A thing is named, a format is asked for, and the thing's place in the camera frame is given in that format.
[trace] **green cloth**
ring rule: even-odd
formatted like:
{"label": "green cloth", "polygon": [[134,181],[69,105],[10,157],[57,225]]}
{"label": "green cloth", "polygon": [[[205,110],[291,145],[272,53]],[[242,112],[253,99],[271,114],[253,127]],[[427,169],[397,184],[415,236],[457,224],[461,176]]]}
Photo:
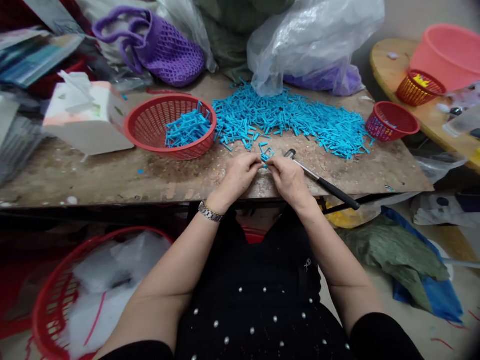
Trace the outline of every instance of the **green cloth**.
{"label": "green cloth", "polygon": [[391,275],[420,308],[432,312],[422,278],[446,281],[449,272],[427,245],[383,215],[355,229],[339,228],[336,232],[358,261]]}
{"label": "green cloth", "polygon": [[295,0],[194,0],[205,23],[220,71],[233,82],[252,79],[247,64],[250,35],[269,17],[288,10]]}

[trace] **wooden table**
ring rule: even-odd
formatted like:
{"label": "wooden table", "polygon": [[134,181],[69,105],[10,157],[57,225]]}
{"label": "wooden table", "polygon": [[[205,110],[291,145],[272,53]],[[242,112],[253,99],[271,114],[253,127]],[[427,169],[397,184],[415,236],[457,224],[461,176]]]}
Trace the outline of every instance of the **wooden table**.
{"label": "wooden table", "polygon": [[[468,134],[451,137],[442,128],[447,122],[448,115],[440,112],[436,106],[440,103],[449,105],[449,101],[439,97],[425,105],[412,107],[401,102],[395,95],[400,83],[407,76],[410,58],[418,45],[417,41],[402,39],[385,39],[377,42],[370,53],[373,75],[392,102],[402,105],[416,116],[426,136],[446,151],[465,156],[468,159],[466,165],[480,174],[480,156],[477,152],[480,141]],[[398,59],[388,58],[390,52],[397,53]]]}
{"label": "wooden table", "polygon": [[[206,74],[184,89],[185,93],[210,102],[231,95],[230,81],[222,75]],[[366,90],[351,97],[334,97],[326,92],[295,90],[313,101],[358,112],[364,119],[372,112],[373,102],[360,99],[369,96]],[[128,95],[132,108],[154,97],[147,93]],[[385,194],[433,190],[417,161],[403,142],[376,141],[370,154],[361,154],[352,161],[326,153],[314,139],[295,137],[291,131],[283,137],[273,136],[271,148],[282,155],[290,148],[296,159],[345,193]],[[79,205],[118,205],[139,203],[175,203],[205,199],[225,175],[228,161],[245,152],[241,141],[232,152],[218,142],[203,157],[177,162],[157,154],[134,148],[91,156],[84,155],[59,139],[46,140],[13,181],[0,189],[0,201],[12,208],[67,206],[74,196]],[[259,152],[258,146],[253,151]],[[314,196],[327,193],[313,181],[308,186]],[[278,198],[279,194],[268,170],[260,170],[246,199]]]}

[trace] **wristwatch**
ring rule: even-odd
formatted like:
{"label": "wristwatch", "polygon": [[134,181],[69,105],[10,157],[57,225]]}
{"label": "wristwatch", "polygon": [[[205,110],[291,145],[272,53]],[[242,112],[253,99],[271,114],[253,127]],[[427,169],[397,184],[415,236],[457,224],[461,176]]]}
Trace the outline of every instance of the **wristwatch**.
{"label": "wristwatch", "polygon": [[217,214],[216,212],[210,210],[206,205],[205,201],[202,201],[198,206],[198,212],[205,216],[207,219],[210,219],[216,223],[219,223],[223,220],[223,215]]}

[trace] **pink plastic bucket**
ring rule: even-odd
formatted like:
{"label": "pink plastic bucket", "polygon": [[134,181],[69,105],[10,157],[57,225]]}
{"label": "pink plastic bucket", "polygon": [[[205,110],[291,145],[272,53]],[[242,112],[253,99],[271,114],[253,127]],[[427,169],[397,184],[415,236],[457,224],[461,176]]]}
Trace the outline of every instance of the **pink plastic bucket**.
{"label": "pink plastic bucket", "polygon": [[480,81],[480,35],[463,27],[435,24],[427,28],[410,62],[438,79],[448,92]]}

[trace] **purple bag handle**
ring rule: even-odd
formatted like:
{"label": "purple bag handle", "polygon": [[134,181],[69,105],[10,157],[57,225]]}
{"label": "purple bag handle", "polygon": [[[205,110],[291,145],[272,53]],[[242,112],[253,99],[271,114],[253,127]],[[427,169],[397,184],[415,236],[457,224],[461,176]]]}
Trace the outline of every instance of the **purple bag handle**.
{"label": "purple bag handle", "polygon": [[119,30],[109,35],[103,36],[102,32],[110,24],[113,24],[118,21],[118,17],[123,14],[129,15],[137,15],[141,17],[141,19],[145,20],[143,16],[149,16],[150,12],[148,10],[138,8],[138,7],[131,7],[131,6],[119,6],[110,11],[110,13],[106,16],[98,20],[92,26],[92,31],[95,37],[107,44],[114,43],[120,37],[126,37],[129,39],[134,40],[135,42],[140,42],[142,44],[144,42],[144,38],[132,31],[129,30]]}
{"label": "purple bag handle", "polygon": [[[149,27],[150,22],[142,17],[133,19],[128,25],[128,31],[131,32],[132,34],[135,34],[135,30],[137,29],[138,26]],[[144,42],[145,41],[143,38],[141,38],[141,44],[135,43],[134,40],[132,40],[131,38],[126,38],[120,44],[120,54],[121,54],[121,57],[123,58],[123,61],[130,69],[132,69],[134,72],[136,72],[139,75],[141,75],[144,71],[142,64],[140,63],[139,57],[137,56],[137,53],[134,50],[132,50],[130,52],[131,57],[133,58],[133,63],[132,63],[130,61],[129,56],[127,55],[127,48],[143,45]]]}

